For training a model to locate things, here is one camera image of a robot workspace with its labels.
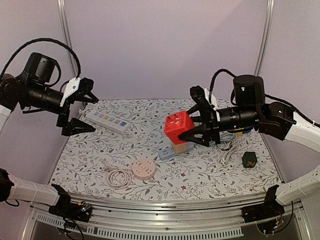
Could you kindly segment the beige cube socket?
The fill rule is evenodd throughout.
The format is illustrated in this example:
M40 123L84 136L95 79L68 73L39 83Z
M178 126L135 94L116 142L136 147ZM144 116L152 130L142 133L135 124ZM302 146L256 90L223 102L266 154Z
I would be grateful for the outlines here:
M175 153L180 154L183 153L187 150L188 148L188 143L181 143L181 144L171 144L172 149L174 150Z

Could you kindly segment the red cube socket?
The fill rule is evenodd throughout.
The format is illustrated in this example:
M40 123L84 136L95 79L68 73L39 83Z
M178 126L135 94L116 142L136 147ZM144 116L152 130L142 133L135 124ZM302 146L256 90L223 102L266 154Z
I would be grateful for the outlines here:
M166 117L164 124L164 133L175 145L186 143L180 140L178 136L195 127L195 124L187 111L180 111Z

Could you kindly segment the yellow cube socket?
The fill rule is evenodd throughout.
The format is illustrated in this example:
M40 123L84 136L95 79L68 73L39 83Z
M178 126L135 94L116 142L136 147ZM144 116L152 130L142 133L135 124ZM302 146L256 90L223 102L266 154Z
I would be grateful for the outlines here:
M235 131L234 134L236 135L236 137L240 137L243 135L243 130Z

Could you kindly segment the white multi-switch power strip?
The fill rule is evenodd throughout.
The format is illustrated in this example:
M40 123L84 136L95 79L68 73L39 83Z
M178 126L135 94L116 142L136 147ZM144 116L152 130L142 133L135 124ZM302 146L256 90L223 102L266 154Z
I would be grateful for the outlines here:
M79 110L79 115L91 123L104 127L120 135L124 135L133 129L132 123L99 110Z

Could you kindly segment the blue-grey power strip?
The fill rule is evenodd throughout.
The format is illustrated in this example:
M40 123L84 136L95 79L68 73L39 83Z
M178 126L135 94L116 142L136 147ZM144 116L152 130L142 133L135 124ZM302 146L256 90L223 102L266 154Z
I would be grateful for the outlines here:
M160 150L158 152L158 157L159 157L160 160L167 160L167 159L176 157L176 156L178 156L180 154L192 151L194 149L194 146L195 146L194 143L189 142L187 144L186 150L184 150L182 152L179 152L179 153L175 152L175 150L172 147L168 147L168 148Z

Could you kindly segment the pink round power strip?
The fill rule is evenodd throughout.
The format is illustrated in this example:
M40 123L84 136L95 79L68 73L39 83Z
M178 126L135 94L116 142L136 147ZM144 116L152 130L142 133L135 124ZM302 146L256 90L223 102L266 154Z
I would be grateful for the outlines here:
M156 173L156 164L152 159L139 158L132 163L131 166L134 177L139 180L149 180Z

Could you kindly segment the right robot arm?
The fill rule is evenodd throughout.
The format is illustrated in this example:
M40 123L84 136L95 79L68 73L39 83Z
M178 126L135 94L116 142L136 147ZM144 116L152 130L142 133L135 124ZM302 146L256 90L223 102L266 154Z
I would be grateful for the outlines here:
M232 107L218 108L212 101L215 80L220 73L233 78ZM221 132L236 133L250 128L281 141L320 151L320 125L288 101L266 94L264 81L259 76L235 75L222 68L213 75L208 92L197 85L190 88L190 96L195 106L187 113L199 112L192 121L200 125L184 130L178 135L179 140L207 147L211 142L221 142Z

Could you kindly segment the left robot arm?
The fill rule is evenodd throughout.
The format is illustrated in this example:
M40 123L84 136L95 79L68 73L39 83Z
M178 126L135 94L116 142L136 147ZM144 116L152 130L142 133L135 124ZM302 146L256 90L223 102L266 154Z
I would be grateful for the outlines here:
M54 70L58 71L58 79L62 70L59 63L38 52L30 54L29 59L18 76L6 72L10 63L20 51L31 44L48 42L66 49L74 58L77 73L75 77L62 84L60 90L53 89L59 80L50 83ZM9 58L0 73L0 126L4 127L16 106L20 106L24 114L49 112L57 115L57 127L61 134L70 137L82 133L92 133L96 129L77 118L70 118L70 106L75 102L97 103L98 98L92 93L94 81L81 78L81 64L76 53L65 43L47 37L32 39L21 45ZM0 170L0 200L8 202L24 201L39 203L57 210L63 217L74 213L74 205L70 195L59 185L44 185L23 180L10 175L5 169Z

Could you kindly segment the dark green cube socket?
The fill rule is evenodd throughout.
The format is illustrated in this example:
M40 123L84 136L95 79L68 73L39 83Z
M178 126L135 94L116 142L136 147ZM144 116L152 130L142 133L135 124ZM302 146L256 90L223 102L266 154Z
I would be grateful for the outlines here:
M246 151L242 156L242 165L244 168L254 168L257 162L256 153L253 151Z

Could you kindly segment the floral table mat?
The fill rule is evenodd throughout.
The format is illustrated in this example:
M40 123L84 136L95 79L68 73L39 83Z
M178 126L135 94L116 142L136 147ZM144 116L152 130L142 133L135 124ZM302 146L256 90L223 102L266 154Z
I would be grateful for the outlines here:
M236 139L228 165L218 160L223 145L194 149L161 160L158 152L171 146L164 133L168 115L188 110L190 99L102 100L84 111L101 111L128 121L132 130L124 135L101 126L92 133L71 136L50 178L52 184L73 194L126 200L206 200L264 193L281 183L272 157L259 133L251 131ZM255 152L257 164L244 168L245 152ZM139 158L150 158L156 170L149 180L132 179L122 189L107 183L107 168L129 169Z

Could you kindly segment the aluminium front rail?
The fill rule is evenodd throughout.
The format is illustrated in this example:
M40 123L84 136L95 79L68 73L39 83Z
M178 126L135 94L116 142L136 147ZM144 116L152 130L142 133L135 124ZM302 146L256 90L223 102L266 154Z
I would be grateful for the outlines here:
M273 218L246 222L242 209L262 203L263 194L207 200L152 202L72 195L92 205L91 218L81 231L65 228L61 217L33 204L22 232L24 240L311 240L300 201L285 206L276 232L267 234Z

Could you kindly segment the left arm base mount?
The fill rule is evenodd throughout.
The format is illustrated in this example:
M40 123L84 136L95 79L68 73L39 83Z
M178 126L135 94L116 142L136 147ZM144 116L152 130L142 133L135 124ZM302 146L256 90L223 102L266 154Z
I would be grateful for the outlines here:
M92 207L90 203L85 201L73 203L65 198L59 199L56 205L50 206L48 212L52 215L88 223L91 218Z

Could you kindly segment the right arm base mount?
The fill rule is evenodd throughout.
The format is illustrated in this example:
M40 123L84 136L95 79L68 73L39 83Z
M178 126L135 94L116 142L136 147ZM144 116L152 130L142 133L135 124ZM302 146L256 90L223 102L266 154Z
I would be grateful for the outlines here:
M273 218L284 213L284 207L275 200L264 201L260 204L245 206L241 209L241 216L245 223Z

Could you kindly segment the aluminium post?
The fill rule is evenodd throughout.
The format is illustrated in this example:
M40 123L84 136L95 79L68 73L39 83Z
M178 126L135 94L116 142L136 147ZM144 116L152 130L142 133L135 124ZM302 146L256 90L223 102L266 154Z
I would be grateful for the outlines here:
M273 20L275 1L268 0L266 3L267 4L266 4L266 13L264 18L264 27L263 27L263 33L262 33L260 48L258 52L258 57L257 57L254 73L252 76L249 77L249 83L253 86L257 82L259 74L261 73L261 70L262 70L262 66L263 66L263 62L264 62L264 58L267 50L269 35L271 31L272 20Z
M56 2L57 2L57 10L58 10L58 15L59 15L59 21L60 21L63 41L68 47L70 47L72 49L73 47L72 47L70 30L69 30L65 1L64 0L57 0ZM73 55L70 52L68 52L68 61L69 61L72 75L75 76L77 74L77 64L76 64L76 61L75 61Z

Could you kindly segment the right aluminium post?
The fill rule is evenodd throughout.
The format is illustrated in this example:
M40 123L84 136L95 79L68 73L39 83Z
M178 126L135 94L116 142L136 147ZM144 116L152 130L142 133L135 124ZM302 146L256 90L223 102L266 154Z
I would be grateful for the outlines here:
M266 4L266 13L264 18L264 27L263 27L263 33L262 33L260 48L258 52L258 57L257 57L254 73L252 76L249 77L249 83L253 86L257 82L259 74L261 73L261 70L262 70L262 66L263 66L263 62L264 62L264 58L267 50L269 35L271 31L272 20L273 20L275 1L268 0L266 3L267 4Z

